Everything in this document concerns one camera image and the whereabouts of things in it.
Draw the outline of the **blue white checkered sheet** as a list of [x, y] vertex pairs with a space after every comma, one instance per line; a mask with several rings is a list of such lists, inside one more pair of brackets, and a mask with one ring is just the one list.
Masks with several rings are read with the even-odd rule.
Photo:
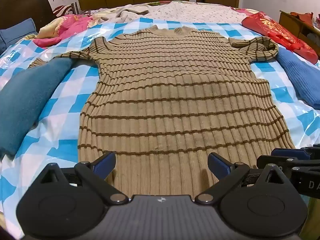
[[[133, 33], [156, 25], [175, 29], [183, 22], [139, 18], [130, 23], [103, 23], [61, 41], [48, 49], [33, 42], [20, 41], [1, 55], [1, 85], [26, 69], [35, 59], [50, 60], [72, 50], [82, 50], [94, 38], [111, 40], [119, 34]], [[285, 71], [278, 62], [251, 65], [256, 77], [268, 80], [274, 103], [285, 118], [296, 148], [319, 142], [319, 111], [300, 101]], [[16, 218], [16, 206], [34, 177], [48, 163], [72, 167], [78, 161], [77, 139], [80, 110], [98, 81], [97, 67], [91, 63], [77, 64], [58, 85], [35, 127], [26, 135], [13, 159], [1, 161], [1, 212], [5, 227], [17, 239], [23, 236]]]

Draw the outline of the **wooden side cabinet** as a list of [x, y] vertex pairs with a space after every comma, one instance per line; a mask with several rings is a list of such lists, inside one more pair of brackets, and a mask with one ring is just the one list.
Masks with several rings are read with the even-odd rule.
[[314, 26], [313, 12], [299, 14], [280, 11], [279, 24], [309, 45], [319, 57], [319, 28]]

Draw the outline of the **teal folded garment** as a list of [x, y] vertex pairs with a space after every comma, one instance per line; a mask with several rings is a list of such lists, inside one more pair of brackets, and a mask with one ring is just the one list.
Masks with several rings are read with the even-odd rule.
[[75, 65], [74, 59], [55, 58], [23, 70], [1, 90], [1, 158], [14, 157], [43, 108]]

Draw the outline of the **tan striped knit sweater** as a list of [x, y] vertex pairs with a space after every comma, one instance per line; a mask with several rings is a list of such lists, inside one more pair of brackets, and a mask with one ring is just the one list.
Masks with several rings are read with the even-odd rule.
[[79, 160], [115, 152], [108, 181], [129, 196], [196, 196], [215, 183], [212, 152], [252, 165], [275, 148], [293, 148], [268, 81], [251, 69], [278, 50], [265, 36], [152, 26], [62, 54], [99, 69], [80, 113]]

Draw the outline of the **dark wooden headboard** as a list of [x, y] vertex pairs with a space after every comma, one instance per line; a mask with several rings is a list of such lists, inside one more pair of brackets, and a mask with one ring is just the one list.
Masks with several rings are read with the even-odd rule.
[[32, 18], [37, 31], [56, 19], [48, 0], [0, 0], [1, 29]]

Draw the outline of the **blue knit garment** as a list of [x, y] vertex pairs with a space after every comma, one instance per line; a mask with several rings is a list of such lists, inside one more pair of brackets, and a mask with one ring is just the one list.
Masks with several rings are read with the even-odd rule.
[[319, 69], [301, 61], [293, 52], [279, 47], [277, 61], [285, 70], [298, 97], [319, 110]]

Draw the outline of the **pink floral blanket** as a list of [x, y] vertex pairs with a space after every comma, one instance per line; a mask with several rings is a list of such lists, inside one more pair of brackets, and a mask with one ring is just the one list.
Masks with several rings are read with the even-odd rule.
[[32, 41], [38, 47], [50, 47], [96, 24], [96, 20], [85, 15], [70, 14], [61, 16], [42, 27], [35, 38], [32, 38]]

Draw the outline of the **beige crumpled cloth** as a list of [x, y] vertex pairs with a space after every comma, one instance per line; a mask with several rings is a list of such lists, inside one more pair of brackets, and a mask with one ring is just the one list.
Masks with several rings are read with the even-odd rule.
[[96, 10], [90, 18], [98, 23], [128, 23], [134, 21], [150, 12], [149, 5], [132, 5], [128, 4], [123, 7], [112, 9], [101, 8]]

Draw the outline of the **red plastic bag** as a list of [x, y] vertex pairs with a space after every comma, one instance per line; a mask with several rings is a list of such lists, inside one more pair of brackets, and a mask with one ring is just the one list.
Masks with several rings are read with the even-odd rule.
[[247, 16], [242, 20], [242, 25], [247, 29], [271, 38], [274, 42], [281, 44], [287, 50], [295, 52], [313, 64], [318, 61], [318, 55], [307, 43], [293, 35], [262, 11]]

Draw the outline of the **white floral bedsheet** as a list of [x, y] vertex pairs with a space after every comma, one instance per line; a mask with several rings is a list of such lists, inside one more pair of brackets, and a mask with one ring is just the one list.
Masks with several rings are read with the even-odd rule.
[[150, 5], [150, 12], [143, 17], [191, 23], [241, 23], [248, 11], [238, 11], [220, 4], [171, 1], [163, 5]]

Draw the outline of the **red white striped cloth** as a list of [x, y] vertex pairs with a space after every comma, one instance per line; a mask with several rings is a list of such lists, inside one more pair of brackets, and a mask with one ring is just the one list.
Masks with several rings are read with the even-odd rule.
[[61, 17], [69, 14], [78, 15], [79, 14], [78, 4], [74, 2], [69, 5], [60, 5], [53, 10], [53, 14], [56, 17]]

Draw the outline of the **blue pillow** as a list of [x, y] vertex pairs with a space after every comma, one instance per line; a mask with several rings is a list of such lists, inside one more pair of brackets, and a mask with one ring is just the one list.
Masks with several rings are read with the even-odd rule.
[[32, 18], [28, 18], [10, 28], [1, 29], [0, 53], [3, 54], [10, 45], [30, 34], [36, 34], [36, 26]]

